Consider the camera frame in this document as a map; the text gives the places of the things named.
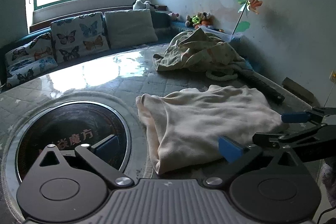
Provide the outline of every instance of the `folded cloth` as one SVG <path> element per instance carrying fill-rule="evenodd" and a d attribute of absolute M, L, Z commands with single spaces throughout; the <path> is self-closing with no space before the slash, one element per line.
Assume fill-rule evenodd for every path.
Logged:
<path fill-rule="evenodd" d="M 201 28 L 179 33 L 162 54 L 153 55 L 157 71 L 188 68 L 191 71 L 220 71 L 233 74 L 233 68 L 246 69 L 242 58 L 230 44 Z"/>
<path fill-rule="evenodd" d="M 256 132 L 285 129 L 257 89 L 211 85 L 208 91 L 184 89 L 165 97 L 136 98 L 147 128 L 150 159 L 157 174 L 221 158 L 218 138 L 246 144 Z"/>

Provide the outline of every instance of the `mattress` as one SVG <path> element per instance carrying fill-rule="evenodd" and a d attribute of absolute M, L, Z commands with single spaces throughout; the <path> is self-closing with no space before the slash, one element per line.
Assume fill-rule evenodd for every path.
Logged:
<path fill-rule="evenodd" d="M 0 156 L 1 181 L 0 211 L 2 223 L 23 221 L 15 200 L 18 187 L 13 173 L 15 153 L 11 147 L 18 145 L 19 133 L 27 122 L 38 113 L 63 102 L 89 100 L 104 103 L 116 109 L 125 119 L 132 136 L 132 149 L 125 173 L 138 180 L 143 177 L 157 177 L 147 155 L 145 129 L 137 117 L 135 98 L 144 93 L 165 96 L 185 88 L 208 89 L 209 85 L 233 85 L 240 88 L 242 80 L 217 82 L 206 78 L 203 72 L 176 70 L 156 72 L 152 64 L 154 53 L 164 52 L 168 45 L 141 48 L 118 53 L 72 67 L 52 72 L 19 85 L 0 94 Z M 274 82 L 255 73 L 255 76 L 275 88 L 285 96 L 281 106 L 269 102 L 278 113 L 302 111 L 310 106 L 278 86 Z M 289 132 L 304 130 L 309 124 L 293 124 Z M 161 178 L 205 178 L 216 174 L 216 170 L 226 164 L 224 160 L 190 166 L 170 172 Z M 319 162 L 306 164 L 314 177 L 318 175 Z"/>

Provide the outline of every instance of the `toy pinwheel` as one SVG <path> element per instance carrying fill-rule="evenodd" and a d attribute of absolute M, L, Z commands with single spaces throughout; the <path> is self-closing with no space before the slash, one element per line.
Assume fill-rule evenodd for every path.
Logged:
<path fill-rule="evenodd" d="M 244 11 L 246 11 L 246 16 L 248 15 L 249 11 L 253 11 L 258 15 L 259 12 L 257 11 L 257 7 L 261 6 L 263 2 L 260 1 L 260 0 L 238 0 L 238 3 L 242 5 L 242 7 L 238 11 L 238 13 L 241 13 L 241 15 L 238 19 L 238 22 L 236 24 L 236 27 L 235 27 L 232 35 L 235 33 L 237 27 L 238 27 L 239 31 L 245 31 L 246 29 L 248 29 L 250 27 L 250 23 L 248 21 L 240 22 Z"/>

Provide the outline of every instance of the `beige pillow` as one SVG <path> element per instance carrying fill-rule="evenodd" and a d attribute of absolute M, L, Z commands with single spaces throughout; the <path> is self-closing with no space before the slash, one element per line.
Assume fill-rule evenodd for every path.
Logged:
<path fill-rule="evenodd" d="M 111 48 L 130 47 L 158 40 L 149 9 L 105 12 Z"/>

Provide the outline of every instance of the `stuffed toy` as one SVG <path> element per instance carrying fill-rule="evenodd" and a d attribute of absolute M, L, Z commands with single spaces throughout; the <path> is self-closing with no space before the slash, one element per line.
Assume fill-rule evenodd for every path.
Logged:
<path fill-rule="evenodd" d="M 202 20 L 202 13 L 197 13 L 197 15 L 190 17 L 189 15 L 187 15 L 187 17 L 185 18 L 185 26 L 189 27 L 189 26 L 193 26 L 195 27 L 196 25 L 199 25 L 201 23 Z"/>
<path fill-rule="evenodd" d="M 194 26 L 195 30 L 199 26 L 206 26 L 209 29 L 213 29 L 213 16 L 210 13 L 203 13 L 201 18 L 200 24 Z"/>
<path fill-rule="evenodd" d="M 153 5 L 150 1 L 145 1 L 142 3 L 141 0 L 136 0 L 133 2 L 133 10 L 140 10 L 140 9 L 150 9 L 151 11 L 156 10 L 156 6 Z"/>
<path fill-rule="evenodd" d="M 197 15 L 193 16 L 192 18 L 188 15 L 185 19 L 185 26 L 193 26 L 196 27 L 197 25 L 206 25 L 212 26 L 213 24 L 213 17 L 210 13 L 197 13 Z"/>
<path fill-rule="evenodd" d="M 171 21 L 176 21 L 177 18 L 178 18 L 180 15 L 179 15 L 179 14 L 175 14 L 175 13 L 170 13 L 169 16 L 170 16 L 170 20 L 171 20 Z"/>

